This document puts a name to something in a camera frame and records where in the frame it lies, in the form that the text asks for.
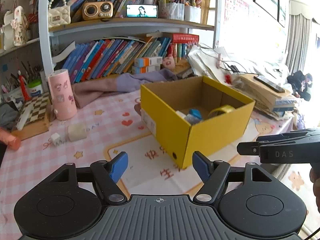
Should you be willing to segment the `yellow tape roll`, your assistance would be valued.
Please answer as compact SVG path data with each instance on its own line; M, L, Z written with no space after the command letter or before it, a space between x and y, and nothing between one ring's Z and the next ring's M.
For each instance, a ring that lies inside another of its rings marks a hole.
M216 116L220 116L225 113L233 112L234 110L235 110L235 108L230 105L224 105L224 106L218 107L218 108L209 112L208 119L214 118Z

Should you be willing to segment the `beige foam block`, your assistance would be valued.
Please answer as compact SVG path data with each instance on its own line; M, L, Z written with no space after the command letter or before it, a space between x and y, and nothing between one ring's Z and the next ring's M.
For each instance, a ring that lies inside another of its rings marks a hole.
M85 124L73 124L67 128L68 138L71 142L87 138L87 127Z

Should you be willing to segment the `white charger plug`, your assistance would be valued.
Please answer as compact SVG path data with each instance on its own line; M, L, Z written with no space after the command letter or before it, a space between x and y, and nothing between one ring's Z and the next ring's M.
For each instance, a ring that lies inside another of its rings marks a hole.
M185 119L186 115L182 113L181 111L176 111L176 114L180 116L182 119Z

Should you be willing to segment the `blue object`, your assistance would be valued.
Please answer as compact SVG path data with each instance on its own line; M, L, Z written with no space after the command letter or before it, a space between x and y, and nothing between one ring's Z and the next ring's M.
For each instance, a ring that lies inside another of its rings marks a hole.
M202 115L198 109L194 109L194 108L190 109L189 114L194 116L197 119L202 120Z

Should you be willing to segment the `stack of old books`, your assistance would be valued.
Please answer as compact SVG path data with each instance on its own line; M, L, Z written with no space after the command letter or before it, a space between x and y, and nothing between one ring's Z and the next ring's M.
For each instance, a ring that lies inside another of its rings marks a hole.
M297 103L289 90L278 93L260 82L257 75L241 74L233 78L232 86L255 101L254 108L276 120L292 115Z

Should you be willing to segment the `pink checked tablecloth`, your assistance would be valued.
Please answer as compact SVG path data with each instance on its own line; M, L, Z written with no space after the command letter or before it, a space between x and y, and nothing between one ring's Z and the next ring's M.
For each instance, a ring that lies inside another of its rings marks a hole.
M49 131L22 141L17 151L6 150L1 164L1 239L18 239L14 219L16 202L65 163L87 167L110 160L121 151L129 166L119 187L131 194L188 194L202 186L192 167L179 168L142 123L136 106L138 91L99 98L67 121L54 121ZM67 128L85 124L87 138L71 142ZM54 146L50 136L59 133L65 143Z

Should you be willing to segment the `white small plug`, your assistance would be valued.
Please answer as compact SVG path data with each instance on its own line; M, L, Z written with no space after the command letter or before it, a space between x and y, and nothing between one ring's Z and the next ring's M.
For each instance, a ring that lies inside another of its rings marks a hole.
M65 143L65 139L63 139L59 133L52 134L50 138L54 146L60 146Z

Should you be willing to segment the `wooden chess board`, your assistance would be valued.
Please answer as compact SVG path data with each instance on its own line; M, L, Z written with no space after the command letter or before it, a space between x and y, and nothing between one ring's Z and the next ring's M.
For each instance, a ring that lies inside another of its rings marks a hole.
M21 140L25 140L48 132L50 108L51 100L49 92L33 97L20 109L20 115L16 119L11 133ZM18 124L21 123L21 117L25 117L26 113L28 113L28 117L25 119L22 129L19 130Z

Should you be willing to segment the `pink purple cloth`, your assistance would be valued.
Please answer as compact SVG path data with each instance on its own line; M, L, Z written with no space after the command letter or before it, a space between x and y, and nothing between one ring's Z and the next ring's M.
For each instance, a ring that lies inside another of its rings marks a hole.
M117 77L106 77L75 83L72 85L73 98L78 108L83 108L101 96L117 93L131 93L140 89L145 83L166 82L177 80L177 75L169 69L155 72L130 74L125 73Z

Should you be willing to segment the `pink cylinder container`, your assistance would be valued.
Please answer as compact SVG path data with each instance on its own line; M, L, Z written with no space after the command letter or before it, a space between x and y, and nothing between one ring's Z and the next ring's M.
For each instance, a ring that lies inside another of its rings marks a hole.
M54 71L48 76L48 85L56 118L60 121L65 121L75 116L77 107L68 70L60 69Z

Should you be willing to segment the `white tote bag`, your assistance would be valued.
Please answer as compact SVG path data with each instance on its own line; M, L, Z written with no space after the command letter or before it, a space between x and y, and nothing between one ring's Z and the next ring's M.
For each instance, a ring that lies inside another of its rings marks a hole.
M193 45L188 53L188 62L196 76L209 77L223 85L231 86L232 75L224 70L219 56L210 48Z

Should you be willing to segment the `orange pink bottle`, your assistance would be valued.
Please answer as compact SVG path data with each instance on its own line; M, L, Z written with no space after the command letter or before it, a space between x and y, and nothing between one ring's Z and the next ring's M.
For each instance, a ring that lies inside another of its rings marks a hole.
M15 151L17 151L21 146L21 140L18 137L2 128L0 128L0 141Z

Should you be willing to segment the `red figurine pen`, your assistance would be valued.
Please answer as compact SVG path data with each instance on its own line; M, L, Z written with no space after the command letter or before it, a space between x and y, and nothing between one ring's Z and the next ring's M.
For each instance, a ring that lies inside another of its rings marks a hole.
M25 102L30 101L31 97L29 96L28 92L27 92L27 87L26 87L26 81L25 78L23 77L23 75L21 74L21 71L18 70L18 79L19 79L19 83L20 83L20 87L21 87L21 91L22 91L22 95L23 98L25 100Z

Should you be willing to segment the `grey clothing pile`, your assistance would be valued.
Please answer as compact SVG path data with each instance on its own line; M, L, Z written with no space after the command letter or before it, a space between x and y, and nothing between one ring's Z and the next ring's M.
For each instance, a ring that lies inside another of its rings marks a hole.
M12 130L18 111L11 107L9 103L4 103L0 107L0 127L7 131Z

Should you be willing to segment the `orange white box lower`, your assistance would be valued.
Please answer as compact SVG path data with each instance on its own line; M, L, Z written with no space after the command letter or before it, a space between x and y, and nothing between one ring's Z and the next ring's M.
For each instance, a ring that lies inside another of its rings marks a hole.
M152 65L147 67L132 67L132 73L133 74L143 74L143 73L149 73L149 72L155 72L159 71L161 69L161 65Z

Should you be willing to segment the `orange white box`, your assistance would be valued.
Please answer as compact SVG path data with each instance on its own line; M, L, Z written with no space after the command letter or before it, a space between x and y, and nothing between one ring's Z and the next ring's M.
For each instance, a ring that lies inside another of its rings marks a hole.
M161 69L161 65L152 65L147 67L132 67L132 73L133 74L143 74L143 73L149 73L149 72L155 72L159 71Z
M153 65L162 64L163 57L139 57L135 59L135 67L148 67Z

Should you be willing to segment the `orange white box upper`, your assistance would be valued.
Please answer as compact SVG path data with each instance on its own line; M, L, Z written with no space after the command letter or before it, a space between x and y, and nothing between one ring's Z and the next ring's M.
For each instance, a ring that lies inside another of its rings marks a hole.
M135 59L135 67L148 67L153 65L162 64L163 57L139 57Z

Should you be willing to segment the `pink pig plush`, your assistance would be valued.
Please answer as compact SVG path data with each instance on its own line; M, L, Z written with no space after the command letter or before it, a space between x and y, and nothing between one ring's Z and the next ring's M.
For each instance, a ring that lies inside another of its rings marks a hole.
M169 70L174 70L176 63L175 63L175 59L174 59L173 55L169 54L168 56L166 56L163 59L162 65L164 68L167 68Z

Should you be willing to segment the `red thick dictionary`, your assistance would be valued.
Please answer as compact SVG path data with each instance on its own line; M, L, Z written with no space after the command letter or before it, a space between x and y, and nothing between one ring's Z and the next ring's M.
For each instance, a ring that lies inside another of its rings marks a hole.
M173 43L188 44L199 43L199 36L194 34L183 34L183 33L168 33Z

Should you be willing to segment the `gold retro radio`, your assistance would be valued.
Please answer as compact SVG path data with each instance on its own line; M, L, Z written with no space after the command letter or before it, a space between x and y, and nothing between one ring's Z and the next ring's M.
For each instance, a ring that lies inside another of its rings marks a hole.
M113 3L109 1L87 2L82 9L85 21L108 19L113 17Z

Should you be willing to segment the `white quilted handbag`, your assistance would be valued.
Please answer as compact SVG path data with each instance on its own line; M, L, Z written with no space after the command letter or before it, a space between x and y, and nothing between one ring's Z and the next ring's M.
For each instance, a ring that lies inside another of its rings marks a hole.
M68 25L71 23L71 7L67 5L66 0L61 0L63 6L52 8L56 0L50 0L48 4L48 28Z

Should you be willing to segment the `smartphone showing video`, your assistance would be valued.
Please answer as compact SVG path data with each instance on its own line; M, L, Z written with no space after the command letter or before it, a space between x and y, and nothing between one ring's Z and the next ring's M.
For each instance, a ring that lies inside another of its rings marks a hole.
M158 7L151 4L128 4L126 6L126 16L129 18L157 18Z

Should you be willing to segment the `white rabbit figurine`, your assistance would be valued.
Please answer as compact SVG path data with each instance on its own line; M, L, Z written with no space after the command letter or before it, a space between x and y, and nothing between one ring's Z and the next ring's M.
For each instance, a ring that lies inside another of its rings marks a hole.
M27 43L28 20L22 6L18 6L14 11L7 11L4 15L4 50L13 47L20 47Z

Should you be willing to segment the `white shelf post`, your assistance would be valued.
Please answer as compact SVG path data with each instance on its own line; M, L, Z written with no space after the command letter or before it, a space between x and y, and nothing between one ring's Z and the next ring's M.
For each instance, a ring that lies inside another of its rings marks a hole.
M42 56L42 63L45 77L54 72L52 54L50 48L49 27L48 27L48 0L39 0L38 3L39 18L39 39Z

